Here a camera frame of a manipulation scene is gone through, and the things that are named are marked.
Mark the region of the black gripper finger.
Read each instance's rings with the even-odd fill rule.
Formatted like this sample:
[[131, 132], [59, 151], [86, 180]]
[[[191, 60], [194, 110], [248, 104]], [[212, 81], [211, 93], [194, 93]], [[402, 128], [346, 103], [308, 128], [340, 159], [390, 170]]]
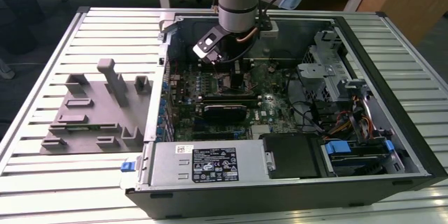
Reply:
[[239, 89], [244, 81], [244, 62], [238, 60], [232, 63], [231, 68], [231, 88]]

